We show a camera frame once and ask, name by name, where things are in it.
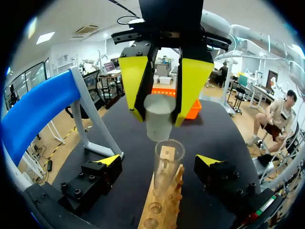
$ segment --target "blue padded arm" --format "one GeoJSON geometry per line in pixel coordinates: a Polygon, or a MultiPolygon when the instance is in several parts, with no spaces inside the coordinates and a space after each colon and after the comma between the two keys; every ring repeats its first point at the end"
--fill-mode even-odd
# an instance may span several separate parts
{"type": "Polygon", "coordinates": [[[4,116],[2,141],[18,165],[34,137],[66,106],[80,99],[70,70],[27,92],[4,116]]]}

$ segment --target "gray metal frame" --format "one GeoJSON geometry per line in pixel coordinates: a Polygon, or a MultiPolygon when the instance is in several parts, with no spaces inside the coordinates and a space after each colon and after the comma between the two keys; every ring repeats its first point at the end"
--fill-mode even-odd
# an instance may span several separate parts
{"type": "Polygon", "coordinates": [[[120,155],[121,158],[124,157],[124,153],[120,150],[114,139],[112,138],[111,134],[109,133],[107,127],[105,126],[104,122],[100,118],[99,114],[96,111],[96,108],[94,106],[94,103],[90,97],[90,94],[88,92],[88,89],[86,87],[86,84],[82,78],[82,75],[78,69],[77,66],[70,68],[75,85],[77,89],[80,92],[81,98],[78,101],[75,101],[71,104],[71,109],[73,113],[73,118],[75,121],[75,124],[77,126],[78,132],[81,137],[81,142],[83,143],[84,147],[92,150],[95,153],[101,154],[103,156],[114,156],[114,155],[120,155]],[[85,112],[87,113],[88,117],[91,119],[93,125],[97,127],[97,129],[100,132],[100,135],[104,137],[110,148],[100,146],[98,144],[92,143],[87,138],[87,135],[85,133],[85,129],[82,125],[81,121],[81,109],[80,104],[84,108],[85,112]]]}

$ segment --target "person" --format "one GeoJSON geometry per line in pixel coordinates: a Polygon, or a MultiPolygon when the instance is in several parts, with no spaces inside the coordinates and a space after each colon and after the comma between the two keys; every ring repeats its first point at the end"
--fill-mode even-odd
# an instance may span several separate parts
{"type": "Polygon", "coordinates": [[[254,119],[254,135],[247,141],[248,146],[254,145],[259,138],[257,133],[261,126],[272,135],[273,141],[276,142],[274,146],[269,148],[269,152],[276,152],[286,146],[286,139],[288,132],[293,123],[292,107],[296,102],[296,94],[293,90],[287,92],[287,99],[277,99],[266,108],[266,114],[258,113],[254,119]]]}
{"type": "Polygon", "coordinates": [[[227,77],[227,73],[228,73],[227,62],[224,62],[223,66],[219,69],[218,76],[216,78],[216,83],[218,84],[218,86],[220,87],[223,86],[225,78],[227,77]]]}

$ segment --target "caution tape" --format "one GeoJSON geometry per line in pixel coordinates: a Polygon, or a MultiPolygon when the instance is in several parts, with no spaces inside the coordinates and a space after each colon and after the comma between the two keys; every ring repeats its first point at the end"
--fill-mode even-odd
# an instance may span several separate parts
{"type": "MultiPolygon", "coordinates": [[[[63,140],[66,140],[66,138],[73,132],[73,131],[77,131],[77,127],[75,126],[72,130],[70,130],[67,135],[63,138],[63,140]]],[[[54,155],[54,153],[56,152],[56,150],[59,149],[59,147],[62,145],[62,142],[60,142],[58,144],[58,146],[56,146],[56,148],[54,149],[54,151],[51,153],[51,155],[48,157],[46,163],[44,164],[45,166],[47,165],[48,161],[50,161],[51,157],[54,155]]]]}

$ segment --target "orange bin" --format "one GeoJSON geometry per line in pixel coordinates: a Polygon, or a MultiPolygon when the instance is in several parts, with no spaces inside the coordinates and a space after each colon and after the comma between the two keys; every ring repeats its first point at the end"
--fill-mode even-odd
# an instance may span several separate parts
{"type": "MultiPolygon", "coordinates": [[[[170,89],[170,88],[153,88],[152,94],[166,94],[172,97],[176,97],[176,89],[170,89]]],[[[191,107],[189,113],[187,114],[187,119],[195,119],[198,115],[198,113],[201,111],[201,103],[199,102],[199,99],[196,99],[195,103],[191,107]]]]}

